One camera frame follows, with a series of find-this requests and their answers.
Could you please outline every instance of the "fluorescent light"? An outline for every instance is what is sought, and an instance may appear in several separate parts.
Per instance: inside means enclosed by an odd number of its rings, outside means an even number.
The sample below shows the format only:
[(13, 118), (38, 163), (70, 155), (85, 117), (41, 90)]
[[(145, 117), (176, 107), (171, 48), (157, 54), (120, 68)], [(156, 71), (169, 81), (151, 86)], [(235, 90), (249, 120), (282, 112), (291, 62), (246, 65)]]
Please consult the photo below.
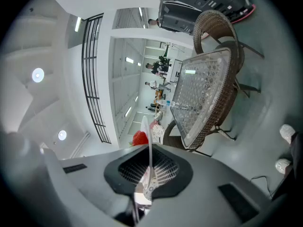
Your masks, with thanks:
[(98, 28), (99, 28), (99, 25), (97, 25), (97, 29), (96, 29), (96, 33), (95, 33), (95, 38), (96, 38), (97, 33), (98, 33)]
[(148, 48), (148, 49), (155, 49), (155, 50), (160, 50), (160, 51), (164, 51), (165, 49), (163, 48), (157, 48), (157, 47), (152, 47), (152, 46), (146, 46), (145, 48)]
[(81, 18), (80, 18), (80, 17), (78, 17), (78, 19), (77, 19), (77, 23), (76, 23), (76, 27), (75, 27), (75, 31), (76, 31), (76, 32), (77, 32), (77, 31), (78, 31), (78, 29), (79, 29), (80, 22), (81, 22)]
[(129, 109), (127, 110), (126, 114), (125, 114), (125, 118), (127, 117), (128, 113), (131, 111), (132, 107), (129, 107)]
[(132, 63), (132, 64), (134, 63), (134, 60), (132, 60), (132, 59), (130, 59), (130, 58), (128, 58), (128, 57), (125, 58), (125, 61), (127, 61), (127, 62), (129, 62), (129, 63)]
[(59, 140), (65, 140), (65, 139), (66, 139), (66, 136), (67, 136), (66, 131), (60, 131), (60, 132), (58, 133), (58, 138), (59, 138)]
[(142, 17), (142, 10), (141, 10), (141, 8), (139, 8), (139, 12), (140, 12), (140, 15), (141, 15), (141, 17)]
[(148, 56), (144, 56), (144, 58), (149, 58), (149, 59), (154, 59), (154, 60), (158, 60), (157, 58), (153, 58), (153, 57), (148, 57)]
[(44, 71), (41, 68), (34, 69), (32, 79), (34, 82), (41, 82), (44, 78)]
[(185, 70), (186, 74), (195, 74), (196, 71), (195, 70)]

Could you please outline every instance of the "person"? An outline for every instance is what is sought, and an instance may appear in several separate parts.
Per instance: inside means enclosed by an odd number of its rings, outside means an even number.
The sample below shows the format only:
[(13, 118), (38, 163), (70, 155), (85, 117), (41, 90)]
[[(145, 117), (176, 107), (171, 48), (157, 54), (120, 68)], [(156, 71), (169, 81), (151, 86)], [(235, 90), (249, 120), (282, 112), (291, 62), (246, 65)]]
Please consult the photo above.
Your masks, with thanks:
[(282, 125), (280, 134), (290, 145), (292, 154), (292, 162), (288, 159), (281, 158), (276, 162), (276, 169), (282, 174), (287, 174), (292, 165), (294, 169), (294, 177), (297, 183), (303, 185), (302, 166), (303, 166), (303, 133), (296, 132), (292, 126), (288, 124)]
[(166, 82), (164, 84), (157, 84), (156, 81), (151, 81), (151, 82), (145, 82), (145, 84), (150, 86), (150, 88), (153, 90), (166, 89), (170, 92), (170, 89), (168, 87), (166, 87), (167, 85), (170, 85), (169, 82)]
[[(148, 24), (149, 25), (158, 25), (158, 27), (159, 27), (159, 19), (156, 19), (156, 20), (149, 19)], [(172, 31), (172, 32), (180, 32), (180, 31), (172, 29), (172, 28), (166, 28), (166, 27), (161, 27), (161, 28), (164, 28), (164, 29), (166, 29), (168, 31)]]
[(166, 73), (169, 71), (169, 66), (167, 65), (160, 65), (159, 61), (155, 62), (154, 64), (147, 63), (145, 65), (147, 69), (151, 69), (152, 74), (155, 74), (156, 76), (159, 76), (161, 74), (161, 71)]

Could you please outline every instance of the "black metal railing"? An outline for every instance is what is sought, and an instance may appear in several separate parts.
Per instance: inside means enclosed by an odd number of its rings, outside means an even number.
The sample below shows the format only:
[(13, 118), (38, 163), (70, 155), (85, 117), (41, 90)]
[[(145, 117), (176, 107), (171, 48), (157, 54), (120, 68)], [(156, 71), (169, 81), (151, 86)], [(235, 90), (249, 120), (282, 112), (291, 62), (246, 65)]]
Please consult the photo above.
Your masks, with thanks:
[(100, 110), (97, 85), (97, 45), (103, 14), (86, 20), (82, 43), (82, 79), (86, 102), (96, 131), (102, 142), (110, 143)]

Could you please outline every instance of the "black machine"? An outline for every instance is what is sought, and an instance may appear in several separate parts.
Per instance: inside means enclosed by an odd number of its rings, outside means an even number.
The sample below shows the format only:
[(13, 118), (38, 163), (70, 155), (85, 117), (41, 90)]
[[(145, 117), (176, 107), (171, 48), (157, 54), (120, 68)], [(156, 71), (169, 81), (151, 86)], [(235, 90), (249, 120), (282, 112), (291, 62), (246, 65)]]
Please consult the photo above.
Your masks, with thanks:
[(199, 14), (210, 9), (222, 12), (235, 22), (248, 15), (253, 6), (249, 0), (161, 0), (159, 26), (191, 35)]

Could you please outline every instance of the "sneaker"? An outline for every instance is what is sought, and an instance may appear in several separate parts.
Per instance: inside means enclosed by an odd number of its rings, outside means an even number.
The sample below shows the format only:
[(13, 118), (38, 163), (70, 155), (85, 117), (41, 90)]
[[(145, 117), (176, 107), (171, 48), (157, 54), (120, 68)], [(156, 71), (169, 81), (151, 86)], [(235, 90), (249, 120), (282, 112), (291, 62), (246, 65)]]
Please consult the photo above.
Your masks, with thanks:
[(283, 124), (282, 127), (280, 128), (280, 134), (283, 139), (285, 139), (288, 144), (291, 144), (292, 142), (292, 136), (294, 135), (295, 130), (293, 129), (292, 126), (288, 124)]
[(287, 159), (279, 159), (276, 162), (276, 169), (279, 173), (285, 174), (285, 169), (289, 166), (290, 161)]

